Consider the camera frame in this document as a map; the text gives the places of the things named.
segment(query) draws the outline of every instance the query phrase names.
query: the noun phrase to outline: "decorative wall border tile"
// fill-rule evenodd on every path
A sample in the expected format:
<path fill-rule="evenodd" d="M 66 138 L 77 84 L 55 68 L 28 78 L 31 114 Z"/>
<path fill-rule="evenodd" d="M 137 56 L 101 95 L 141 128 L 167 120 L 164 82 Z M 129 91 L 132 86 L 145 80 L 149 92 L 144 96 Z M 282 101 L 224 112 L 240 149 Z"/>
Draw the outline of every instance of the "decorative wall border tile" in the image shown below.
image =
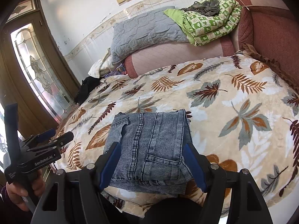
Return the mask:
<path fill-rule="evenodd" d="M 149 8 L 160 5 L 168 1 L 171 0 L 143 0 L 122 10 L 121 12 L 112 16 L 105 22 L 101 23 L 97 28 L 95 28 L 91 33 L 89 33 L 83 40 L 81 40 L 80 43 L 77 44 L 76 47 L 72 49 L 72 51 L 69 54 L 64 56 L 65 60 L 70 61 L 71 59 L 73 59 L 76 54 L 78 54 L 84 47 L 86 47 L 89 43 L 91 43 L 95 38 L 97 38 L 103 32 L 111 28 L 114 23 L 123 21 L 125 19 L 129 19 L 132 16 L 137 15 L 138 13 L 146 12 Z"/>

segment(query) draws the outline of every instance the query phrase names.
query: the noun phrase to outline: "stained glass window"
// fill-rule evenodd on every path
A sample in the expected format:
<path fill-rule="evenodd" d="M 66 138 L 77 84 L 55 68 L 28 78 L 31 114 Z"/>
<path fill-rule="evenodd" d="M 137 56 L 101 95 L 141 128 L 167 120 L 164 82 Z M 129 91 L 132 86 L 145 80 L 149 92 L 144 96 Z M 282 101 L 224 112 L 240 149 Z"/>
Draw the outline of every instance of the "stained glass window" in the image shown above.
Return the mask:
<path fill-rule="evenodd" d="M 14 9 L 12 14 L 9 16 L 7 22 L 9 22 L 10 20 L 12 20 L 24 13 L 28 13 L 35 9 L 36 9 L 36 6 L 35 6 L 34 0 L 23 1 L 23 2 L 19 3 L 18 6 Z"/>
<path fill-rule="evenodd" d="M 74 102 L 51 69 L 32 24 L 27 24 L 10 35 L 27 82 L 46 110 L 60 123 L 71 111 Z"/>

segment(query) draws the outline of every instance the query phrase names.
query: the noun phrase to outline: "finger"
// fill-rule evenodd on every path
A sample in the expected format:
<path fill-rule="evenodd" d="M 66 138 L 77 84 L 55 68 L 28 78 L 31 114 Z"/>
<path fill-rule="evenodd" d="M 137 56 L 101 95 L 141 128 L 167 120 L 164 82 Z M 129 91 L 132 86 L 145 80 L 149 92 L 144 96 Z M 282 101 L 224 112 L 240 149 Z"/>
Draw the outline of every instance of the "finger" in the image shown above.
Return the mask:
<path fill-rule="evenodd" d="M 42 179 L 41 176 L 39 176 L 37 179 L 35 179 L 32 182 L 32 189 L 33 190 L 38 190 L 39 188 L 41 188 L 44 185 L 44 181 Z"/>
<path fill-rule="evenodd" d="M 16 194 L 19 196 L 28 196 L 28 192 L 19 183 L 6 184 L 7 193 Z"/>
<path fill-rule="evenodd" d="M 34 191 L 34 194 L 35 194 L 36 196 L 38 196 L 38 197 L 41 197 L 42 194 L 44 193 L 45 189 L 46 189 L 46 184 L 44 183 L 43 186 L 42 186 L 41 188 L 39 188 L 38 190 L 35 190 L 35 191 Z"/>
<path fill-rule="evenodd" d="M 17 207 L 19 207 L 22 211 L 29 211 L 28 206 L 25 204 L 25 202 L 23 201 L 23 203 L 20 204 L 16 204 Z"/>
<path fill-rule="evenodd" d="M 41 176 L 42 175 L 42 171 L 41 171 L 41 169 L 39 169 L 39 170 L 37 170 L 37 176 Z"/>

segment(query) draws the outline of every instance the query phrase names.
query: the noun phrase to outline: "dark green cloth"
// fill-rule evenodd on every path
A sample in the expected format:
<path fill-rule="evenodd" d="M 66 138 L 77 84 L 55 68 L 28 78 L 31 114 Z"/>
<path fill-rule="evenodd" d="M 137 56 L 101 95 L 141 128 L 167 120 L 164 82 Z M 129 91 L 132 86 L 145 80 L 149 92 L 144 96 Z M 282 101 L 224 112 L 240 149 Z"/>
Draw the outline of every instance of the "dark green cloth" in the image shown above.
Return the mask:
<path fill-rule="evenodd" d="M 218 0 L 209 0 L 204 1 L 203 3 L 194 2 L 194 4 L 188 8 L 182 8 L 183 11 L 194 11 L 200 13 L 201 15 L 212 17 L 216 16 L 220 12 L 219 1 Z"/>

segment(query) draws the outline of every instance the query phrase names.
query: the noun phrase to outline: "gray pillow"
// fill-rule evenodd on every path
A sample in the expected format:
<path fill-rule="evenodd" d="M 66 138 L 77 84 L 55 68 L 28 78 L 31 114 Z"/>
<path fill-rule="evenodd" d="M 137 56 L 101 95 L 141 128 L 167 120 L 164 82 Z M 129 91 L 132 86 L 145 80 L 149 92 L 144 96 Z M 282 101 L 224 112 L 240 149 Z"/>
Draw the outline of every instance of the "gray pillow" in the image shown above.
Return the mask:
<path fill-rule="evenodd" d="M 189 42 L 182 29 L 161 7 L 114 25 L 111 45 L 112 64 L 125 59 L 134 51 L 166 42 Z"/>

